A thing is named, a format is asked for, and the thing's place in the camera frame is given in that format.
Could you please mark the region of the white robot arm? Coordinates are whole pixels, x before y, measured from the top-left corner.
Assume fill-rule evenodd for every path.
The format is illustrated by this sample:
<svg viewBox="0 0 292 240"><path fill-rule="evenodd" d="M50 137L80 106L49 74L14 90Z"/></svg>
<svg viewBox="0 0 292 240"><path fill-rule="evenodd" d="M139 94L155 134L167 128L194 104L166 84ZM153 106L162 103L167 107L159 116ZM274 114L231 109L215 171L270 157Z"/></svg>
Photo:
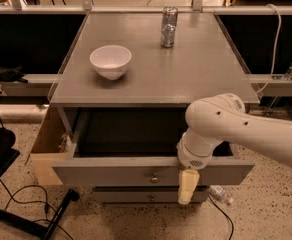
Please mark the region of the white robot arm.
<svg viewBox="0 0 292 240"><path fill-rule="evenodd" d="M222 142L238 144L292 168L292 121L249 115L243 101L225 93L194 101L186 109L187 130L177 144L178 203L190 203L199 171Z"/></svg>

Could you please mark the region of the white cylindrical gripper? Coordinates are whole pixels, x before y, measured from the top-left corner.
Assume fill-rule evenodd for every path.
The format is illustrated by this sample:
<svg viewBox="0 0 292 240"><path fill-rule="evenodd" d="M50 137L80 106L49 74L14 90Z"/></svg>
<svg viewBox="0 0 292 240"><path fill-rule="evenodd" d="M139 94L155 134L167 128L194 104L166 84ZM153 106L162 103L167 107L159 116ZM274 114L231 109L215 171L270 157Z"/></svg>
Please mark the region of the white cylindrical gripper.
<svg viewBox="0 0 292 240"><path fill-rule="evenodd" d="M182 142L179 142L177 144L177 155L179 162L185 168L188 168L179 171L178 203L187 205L193 197L200 178L197 170L201 170L207 166L212 158L212 154L204 157L196 156L188 151Z"/></svg>

